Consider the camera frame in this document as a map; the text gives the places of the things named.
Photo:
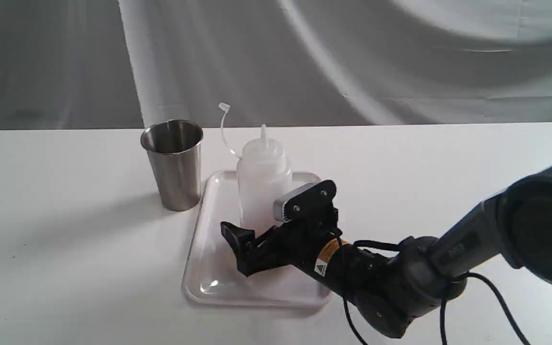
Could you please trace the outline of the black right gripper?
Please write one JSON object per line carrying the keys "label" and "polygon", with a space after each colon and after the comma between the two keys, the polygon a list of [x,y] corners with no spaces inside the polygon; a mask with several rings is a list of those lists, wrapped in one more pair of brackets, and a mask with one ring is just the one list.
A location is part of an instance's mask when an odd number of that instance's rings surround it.
{"label": "black right gripper", "polygon": [[318,182],[320,202],[300,218],[281,222],[256,236],[254,230],[243,229],[221,221],[220,231],[236,257],[236,268],[245,277],[268,269],[293,265],[307,272],[323,245],[341,236],[339,210],[333,199],[337,186],[332,180]]}

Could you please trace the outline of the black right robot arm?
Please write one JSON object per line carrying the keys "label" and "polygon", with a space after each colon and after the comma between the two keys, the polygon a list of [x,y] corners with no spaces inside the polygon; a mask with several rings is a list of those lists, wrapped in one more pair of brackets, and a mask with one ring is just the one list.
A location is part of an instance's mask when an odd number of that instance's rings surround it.
{"label": "black right robot arm", "polygon": [[296,267],[343,299],[355,336],[349,304],[377,332],[396,339],[414,319],[439,309],[443,344],[447,302],[473,277],[493,291],[519,340],[528,344],[497,287],[473,269],[501,255],[513,269],[526,268],[552,284],[552,166],[479,202],[440,238],[410,236],[398,244],[342,240],[335,195],[331,180],[285,194],[274,205],[282,224],[261,235],[222,221],[237,271],[250,277]]}

